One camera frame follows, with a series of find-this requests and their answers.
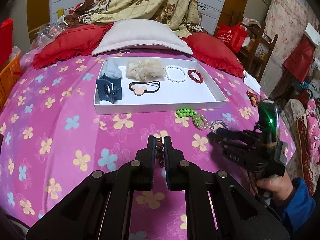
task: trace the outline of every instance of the silver bracelet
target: silver bracelet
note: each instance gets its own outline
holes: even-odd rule
[[[217,121],[214,121],[211,126],[210,126],[210,130],[213,132],[213,133],[217,133],[217,129],[218,128],[225,128],[227,130],[229,130],[229,127],[228,125],[226,124],[226,122],[222,121],[222,120],[217,120]]]

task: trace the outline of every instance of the floral bedsheet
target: floral bedsheet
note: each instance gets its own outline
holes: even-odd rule
[[[244,171],[210,145],[209,129],[198,130],[189,117],[175,112],[96,114],[93,95],[101,64],[108,55],[123,55],[80,56],[35,70],[30,66],[34,54],[22,57],[27,70],[0,115],[0,206],[10,215],[32,226],[92,171],[114,171],[133,160],[149,135],[170,135],[186,160],[211,172],[223,169],[248,187]],[[191,60],[172,50],[133,50],[127,56]],[[232,130],[253,129],[258,113],[246,95],[248,87],[240,78],[202,65],[228,102],[199,112],[209,122],[224,120]],[[282,120],[280,139],[289,145],[289,160],[295,146]],[[134,193],[130,239],[184,240],[186,229],[184,193],[168,191],[164,168],[156,165],[153,191]]]

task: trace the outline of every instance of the white pillow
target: white pillow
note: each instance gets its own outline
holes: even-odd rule
[[[174,49],[192,55],[191,48],[166,25],[145,19],[115,22],[92,55],[124,48]]]

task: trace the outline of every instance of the orange plastic basket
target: orange plastic basket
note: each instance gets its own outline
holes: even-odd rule
[[[18,54],[0,73],[0,111],[21,74],[20,54]]]

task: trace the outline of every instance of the human hand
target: human hand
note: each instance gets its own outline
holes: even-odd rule
[[[295,193],[295,187],[292,185],[287,171],[283,177],[259,179],[257,186],[271,191],[277,206],[286,205]]]

